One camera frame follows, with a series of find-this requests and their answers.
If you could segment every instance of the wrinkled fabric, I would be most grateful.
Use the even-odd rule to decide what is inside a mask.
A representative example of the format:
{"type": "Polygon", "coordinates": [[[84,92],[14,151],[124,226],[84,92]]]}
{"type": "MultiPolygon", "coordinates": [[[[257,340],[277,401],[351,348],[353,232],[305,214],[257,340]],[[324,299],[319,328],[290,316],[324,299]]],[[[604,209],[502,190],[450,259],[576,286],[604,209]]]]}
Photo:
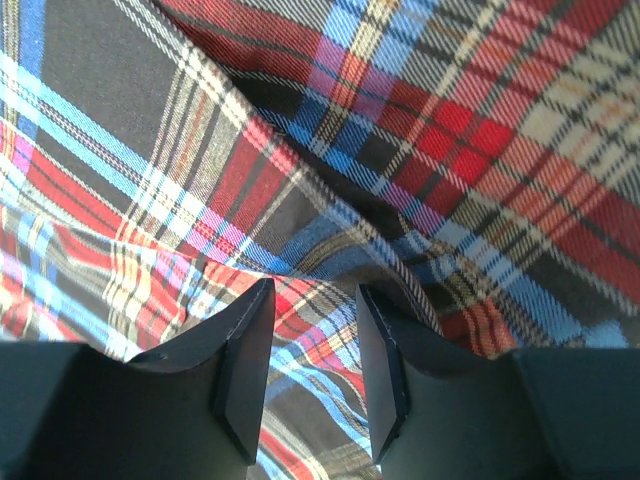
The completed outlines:
{"type": "Polygon", "coordinates": [[[637,2],[1,4],[0,337],[127,360],[274,277],[249,478],[379,478],[358,283],[490,358],[638,346],[637,2]]]}

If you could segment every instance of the red plaid fabric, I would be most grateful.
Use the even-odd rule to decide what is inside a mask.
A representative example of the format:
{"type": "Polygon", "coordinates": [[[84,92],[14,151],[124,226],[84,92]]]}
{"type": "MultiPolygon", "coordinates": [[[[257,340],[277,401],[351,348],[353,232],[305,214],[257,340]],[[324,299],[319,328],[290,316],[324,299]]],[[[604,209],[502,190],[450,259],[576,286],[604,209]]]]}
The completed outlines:
{"type": "Polygon", "coordinates": [[[353,292],[637,346],[632,0],[4,0],[0,334],[127,359],[277,285],[250,478],[379,478],[353,292]]]}

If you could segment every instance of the tartan fabric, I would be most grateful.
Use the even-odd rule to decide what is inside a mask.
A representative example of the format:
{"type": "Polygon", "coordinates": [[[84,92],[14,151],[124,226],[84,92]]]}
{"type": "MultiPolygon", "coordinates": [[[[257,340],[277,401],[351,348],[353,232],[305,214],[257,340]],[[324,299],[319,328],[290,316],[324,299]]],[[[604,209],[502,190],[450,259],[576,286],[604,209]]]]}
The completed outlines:
{"type": "Polygon", "coordinates": [[[0,337],[128,359],[274,276],[250,478],[379,478],[358,282],[488,357],[638,346],[637,2],[1,5],[0,337]]]}

